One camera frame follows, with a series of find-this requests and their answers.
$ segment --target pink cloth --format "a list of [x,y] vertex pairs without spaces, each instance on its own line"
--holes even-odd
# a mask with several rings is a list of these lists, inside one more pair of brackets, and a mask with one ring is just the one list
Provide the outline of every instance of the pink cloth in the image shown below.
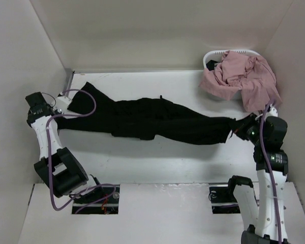
[[270,98],[274,98],[277,105],[282,103],[276,89],[276,77],[262,56],[249,57],[227,51],[215,70],[204,69],[200,87],[225,100],[241,90],[247,112],[263,110]]

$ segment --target garment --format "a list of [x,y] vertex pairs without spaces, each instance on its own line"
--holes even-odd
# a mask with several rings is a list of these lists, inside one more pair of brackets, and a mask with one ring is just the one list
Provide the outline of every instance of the garment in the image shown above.
[[262,56],[246,56],[227,51],[215,70],[204,69],[200,87],[205,91],[230,100],[241,90],[247,112],[263,110],[270,98],[279,105],[282,100],[276,89],[276,77]]
[[[232,118],[204,116],[162,97],[115,102],[90,83],[82,90],[94,97],[96,111],[88,117],[58,118],[58,129],[105,132],[115,137],[142,140],[153,140],[155,135],[161,135],[189,144],[208,145],[226,142],[236,123]],[[77,93],[68,109],[89,113],[93,101],[88,95]]]

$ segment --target wire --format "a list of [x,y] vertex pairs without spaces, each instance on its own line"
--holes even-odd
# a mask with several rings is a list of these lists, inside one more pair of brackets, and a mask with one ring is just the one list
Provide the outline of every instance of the wire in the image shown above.
[[272,102],[273,102],[273,100],[271,99],[269,101],[269,103],[265,106],[265,109],[264,109],[264,112],[262,115],[261,124],[260,124],[260,143],[261,143],[261,149],[262,149],[266,164],[268,166],[271,184],[272,184],[273,200],[274,200],[274,208],[275,208],[274,211],[276,212],[276,219],[277,219],[277,225],[278,225],[278,244],[282,244],[281,221],[280,221],[280,212],[279,212],[278,195],[277,195],[277,189],[276,189],[276,181],[274,178],[275,176],[273,175],[270,160],[266,154],[264,141],[263,141],[263,125],[264,125],[265,115],[267,114],[267,111]]
[[56,105],[56,99],[55,99],[55,97],[52,96],[52,95],[49,94],[49,93],[42,93],[42,94],[48,95],[48,96],[50,96],[50,97],[52,97],[52,98],[54,99],[54,105],[51,106],[51,107],[53,108],[53,107]]
[[63,92],[63,94],[65,94],[66,92],[72,92],[72,91],[79,91],[79,92],[82,92],[82,93],[85,93],[87,94],[88,96],[90,96],[90,98],[93,100],[93,103],[94,103],[94,108],[93,110],[90,112],[90,113],[87,113],[87,114],[56,114],[54,116],[52,116],[51,118],[49,118],[49,120],[47,121],[46,123],[46,135],[47,135],[47,142],[48,142],[48,168],[49,168],[49,189],[50,189],[50,198],[51,198],[51,204],[52,204],[52,207],[55,211],[60,211],[62,209],[64,209],[70,202],[72,202],[75,198],[77,198],[81,193],[85,192],[85,191],[88,191],[88,190],[93,190],[95,188],[98,188],[98,187],[105,187],[105,186],[108,186],[108,187],[114,187],[114,190],[111,194],[105,196],[105,197],[102,197],[101,199],[98,199],[94,202],[91,202],[91,203],[88,203],[86,205],[84,205],[83,207],[79,208],[75,214],[79,213],[81,210],[83,210],[85,207],[88,207],[94,203],[97,203],[97,202],[100,202],[102,200],[105,200],[109,197],[111,197],[114,192],[116,191],[116,185],[112,185],[112,184],[99,184],[97,186],[94,186],[94,187],[89,187],[88,189],[84,189],[82,191],[80,191],[79,193],[75,194],[73,197],[71,197],[71,199],[69,201],[67,201],[62,207],[57,207],[56,204],[55,204],[55,201],[54,201],[54,193],[53,193],[53,169],[52,169],[52,145],[51,145],[51,136],[50,136],[50,128],[49,128],[49,125],[50,125],[50,122],[55,119],[55,118],[59,118],[59,117],[65,117],[65,116],[71,116],[71,117],[87,117],[87,116],[90,116],[92,115],[95,110],[96,110],[96,101],[95,99],[93,98],[93,96],[84,91],[84,90],[79,90],[79,89],[69,89],[69,90],[65,90]]

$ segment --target white wall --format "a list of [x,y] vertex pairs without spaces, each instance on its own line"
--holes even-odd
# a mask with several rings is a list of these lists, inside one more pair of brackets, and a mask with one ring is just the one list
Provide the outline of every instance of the white wall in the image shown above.
[[297,184],[305,210],[305,0],[295,0],[266,49],[283,104],[280,116],[288,122],[284,149],[289,177]]
[[65,67],[202,69],[211,50],[262,52],[292,0],[31,0]]
[[57,93],[65,78],[29,0],[0,0],[0,244],[18,242],[36,179],[39,150],[24,97]]

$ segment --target purple cable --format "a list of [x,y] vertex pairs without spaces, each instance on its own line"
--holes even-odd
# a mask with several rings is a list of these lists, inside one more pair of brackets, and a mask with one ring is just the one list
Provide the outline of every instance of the purple cable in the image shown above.
[[93,110],[90,112],[90,113],[87,113],[87,114],[56,114],[54,116],[52,116],[46,123],[46,135],[47,135],[47,142],[48,142],[48,166],[49,166],[49,189],[50,189],[50,198],[51,198],[51,204],[52,204],[52,207],[55,211],[60,211],[62,209],[64,209],[70,202],[72,202],[76,197],[78,197],[81,193],[85,192],[85,191],[88,191],[88,190],[93,190],[95,188],[98,188],[98,187],[103,187],[103,186],[109,186],[109,187],[114,187],[114,191],[105,196],[105,197],[102,197],[101,199],[98,199],[94,202],[91,202],[91,203],[88,203],[86,204],[85,206],[79,208],[75,214],[79,213],[81,210],[83,210],[85,207],[88,207],[89,205],[91,204],[94,204],[94,203],[97,203],[97,202],[100,202],[102,200],[105,200],[107,198],[109,198],[110,196],[112,196],[114,194],[114,192],[116,191],[116,186],[115,185],[112,185],[112,184],[100,184],[100,185],[97,185],[97,186],[94,186],[94,187],[90,187],[88,189],[85,189],[85,190],[82,190],[80,191],[78,194],[76,194],[75,196],[73,196],[69,201],[67,201],[62,207],[57,207],[55,205],[55,202],[54,202],[54,193],[53,193],[53,169],[52,169],[52,145],[51,145],[51,136],[50,136],[50,130],[49,130],[49,125],[50,125],[50,122],[55,119],[55,118],[59,118],[59,117],[65,117],[65,116],[71,116],[71,117],[87,117],[87,116],[90,116],[92,115],[95,110],[96,110],[96,101],[95,99],[93,98],[93,96],[84,91],[84,90],[79,90],[79,89],[69,89],[69,90],[66,90],[63,92],[63,94],[65,94],[66,92],[72,92],[72,91],[79,91],[79,92],[82,92],[82,93],[85,93],[87,94],[88,96],[90,96],[90,98],[93,100],[93,103],[94,103],[94,108]]
[[281,222],[280,222],[280,211],[279,211],[279,204],[278,204],[278,195],[277,195],[277,189],[276,189],[276,181],[275,181],[275,176],[273,175],[273,171],[271,168],[271,163],[270,160],[266,154],[265,146],[264,146],[264,141],[263,141],[263,125],[264,125],[264,120],[265,120],[265,115],[267,111],[269,110],[269,107],[273,100],[271,99],[269,103],[265,106],[265,109],[263,111],[263,115],[261,118],[261,124],[260,124],[260,144],[261,144],[261,149],[266,161],[266,164],[268,166],[269,174],[270,174],[270,179],[271,179],[271,184],[272,184],[272,190],[273,190],[273,201],[274,201],[274,211],[276,212],[276,219],[277,219],[277,225],[278,225],[278,244],[282,244],[282,237],[281,237]]

